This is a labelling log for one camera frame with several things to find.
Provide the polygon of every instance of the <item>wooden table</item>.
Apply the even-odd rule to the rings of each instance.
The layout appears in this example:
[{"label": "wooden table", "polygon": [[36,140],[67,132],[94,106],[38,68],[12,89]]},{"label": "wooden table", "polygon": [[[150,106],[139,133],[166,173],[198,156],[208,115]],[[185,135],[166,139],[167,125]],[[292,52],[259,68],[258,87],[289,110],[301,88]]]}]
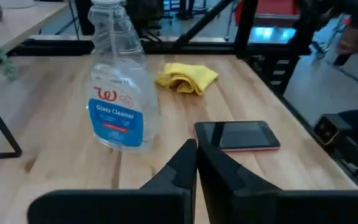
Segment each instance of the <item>wooden table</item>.
[{"label": "wooden table", "polygon": [[4,9],[0,22],[0,48],[6,53],[21,44],[67,8],[62,2],[35,2],[24,9]]},{"label": "wooden table", "polygon": [[[196,121],[264,120],[282,146],[278,151],[229,155],[283,189],[356,189],[259,77],[235,56],[148,55],[155,78],[167,62],[205,65],[219,78],[205,96],[157,87],[159,134],[146,154],[104,147],[93,137],[86,82],[92,56],[13,57],[21,78],[1,75],[0,112],[24,150],[0,160],[0,223],[25,223],[27,207],[55,189],[136,189],[193,138]],[[1,147],[9,147],[0,138]],[[198,182],[196,223],[209,223]]]}]

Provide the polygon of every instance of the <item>yellow microfiber cloth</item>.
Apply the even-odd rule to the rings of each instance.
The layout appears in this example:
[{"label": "yellow microfiber cloth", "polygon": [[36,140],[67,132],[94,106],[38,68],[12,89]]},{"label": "yellow microfiber cloth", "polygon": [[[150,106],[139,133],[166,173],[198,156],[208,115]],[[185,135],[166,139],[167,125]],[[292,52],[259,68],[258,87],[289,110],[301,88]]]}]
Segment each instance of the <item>yellow microfiber cloth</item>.
[{"label": "yellow microfiber cloth", "polygon": [[218,74],[202,65],[185,65],[182,63],[167,63],[163,73],[158,75],[157,83],[172,88],[177,86],[178,93],[193,93],[203,95],[205,89]]}]

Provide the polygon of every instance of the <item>bottle label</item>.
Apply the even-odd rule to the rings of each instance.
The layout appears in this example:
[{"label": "bottle label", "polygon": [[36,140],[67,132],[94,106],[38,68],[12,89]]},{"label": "bottle label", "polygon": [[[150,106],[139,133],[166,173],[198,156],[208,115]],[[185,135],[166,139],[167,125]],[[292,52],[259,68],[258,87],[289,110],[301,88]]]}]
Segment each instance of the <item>bottle label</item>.
[{"label": "bottle label", "polygon": [[138,147],[143,140],[143,114],[133,110],[133,98],[112,87],[94,87],[97,94],[88,102],[94,133],[107,141]]}]

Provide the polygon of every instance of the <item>blue label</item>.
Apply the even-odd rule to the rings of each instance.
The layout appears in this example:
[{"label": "blue label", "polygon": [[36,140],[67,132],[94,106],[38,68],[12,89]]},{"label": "blue label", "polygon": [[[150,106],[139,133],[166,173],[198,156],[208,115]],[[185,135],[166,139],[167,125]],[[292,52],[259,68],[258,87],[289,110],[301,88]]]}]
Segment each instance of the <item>blue label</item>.
[{"label": "blue label", "polygon": [[130,147],[142,144],[142,113],[95,99],[90,99],[88,106],[93,130],[99,137]]}]

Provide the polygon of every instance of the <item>clear plastic bottle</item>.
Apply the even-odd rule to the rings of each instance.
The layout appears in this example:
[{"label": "clear plastic bottle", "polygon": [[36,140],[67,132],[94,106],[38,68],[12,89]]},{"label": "clear plastic bottle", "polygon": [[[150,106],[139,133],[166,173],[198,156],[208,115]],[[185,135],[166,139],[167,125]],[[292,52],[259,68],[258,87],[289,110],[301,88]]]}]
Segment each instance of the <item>clear plastic bottle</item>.
[{"label": "clear plastic bottle", "polygon": [[139,37],[120,0],[92,0],[94,64],[88,109],[99,140],[120,151],[147,151],[158,102]]}]

